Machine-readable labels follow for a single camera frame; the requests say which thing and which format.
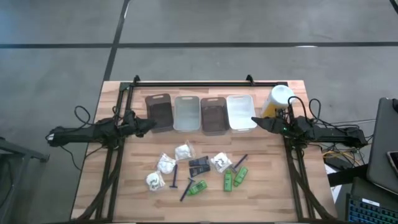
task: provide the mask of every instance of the keyboard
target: keyboard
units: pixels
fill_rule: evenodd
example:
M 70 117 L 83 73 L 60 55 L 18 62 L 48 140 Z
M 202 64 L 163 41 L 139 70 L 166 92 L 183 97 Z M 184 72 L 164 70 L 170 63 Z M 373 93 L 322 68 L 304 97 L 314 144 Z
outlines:
M 358 223 L 398 224 L 398 212 L 377 202 L 347 194 L 346 220 Z

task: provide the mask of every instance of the plastic container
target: plastic container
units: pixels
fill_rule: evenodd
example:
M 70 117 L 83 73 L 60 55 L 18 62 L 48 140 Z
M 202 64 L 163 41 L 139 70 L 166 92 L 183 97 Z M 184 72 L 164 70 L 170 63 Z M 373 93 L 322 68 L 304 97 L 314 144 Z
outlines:
M 226 100 L 223 97 L 200 100 L 201 129 L 207 136 L 225 134 L 229 129 Z
M 256 128 L 251 120 L 256 116 L 251 95 L 232 95 L 226 98 L 229 125 L 233 133 L 246 133 Z
M 151 129 L 153 133 L 173 130 L 173 109 L 170 95 L 167 93 L 145 97 L 147 115 L 156 121 Z
M 200 100 L 197 96 L 178 96 L 174 101 L 174 129 L 194 132 L 200 129 Z
M 287 100 L 294 96 L 293 90 L 285 85 L 277 85 L 272 88 L 271 92 L 268 95 L 266 102 L 262 106 L 261 117 L 276 117 L 277 109 L 286 109 L 289 104 Z

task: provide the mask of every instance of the clear plastic bin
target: clear plastic bin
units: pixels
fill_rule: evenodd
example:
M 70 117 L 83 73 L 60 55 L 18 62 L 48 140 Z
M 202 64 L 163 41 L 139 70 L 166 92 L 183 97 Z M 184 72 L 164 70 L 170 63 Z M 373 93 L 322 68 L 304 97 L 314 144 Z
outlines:
M 197 96 L 178 96 L 174 101 L 174 129 L 194 132 L 200 129 L 200 100 Z
M 167 93 L 145 97 L 147 115 L 156 121 L 151 129 L 153 133 L 173 130 L 173 109 L 170 95 Z
M 256 116 L 251 95 L 231 95 L 226 98 L 229 125 L 233 133 L 246 133 L 256 128 L 251 120 Z
M 229 129 L 226 100 L 223 97 L 200 100 L 201 130 L 207 136 L 225 134 Z

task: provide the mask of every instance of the white lid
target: white lid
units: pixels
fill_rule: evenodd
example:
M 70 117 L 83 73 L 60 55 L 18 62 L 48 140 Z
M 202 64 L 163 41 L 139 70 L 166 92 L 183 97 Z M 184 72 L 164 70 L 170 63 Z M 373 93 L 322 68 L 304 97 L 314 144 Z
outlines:
M 285 85 L 277 85 L 271 90 L 272 101 L 275 104 L 288 106 L 287 100 L 294 96 L 293 90 Z

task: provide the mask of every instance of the small plastic package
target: small plastic package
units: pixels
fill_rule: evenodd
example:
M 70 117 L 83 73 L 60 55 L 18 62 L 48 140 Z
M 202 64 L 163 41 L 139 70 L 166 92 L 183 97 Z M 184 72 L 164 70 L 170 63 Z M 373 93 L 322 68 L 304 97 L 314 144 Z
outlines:
M 220 152 L 215 157 L 211 158 L 210 162 L 216 167 L 216 170 L 220 173 L 224 172 L 224 170 L 232 165 L 230 159 L 228 159 L 226 154 L 223 152 Z
M 160 171 L 155 171 L 147 176 L 146 179 L 147 185 L 149 186 L 149 190 L 156 191 L 161 189 L 165 182 L 163 180 L 162 174 Z
M 173 172 L 175 166 L 175 159 L 170 158 L 166 153 L 160 155 L 159 161 L 157 163 L 157 170 L 164 174 L 169 174 Z
M 195 158 L 195 150 L 188 140 L 185 144 L 175 148 L 175 160 Z

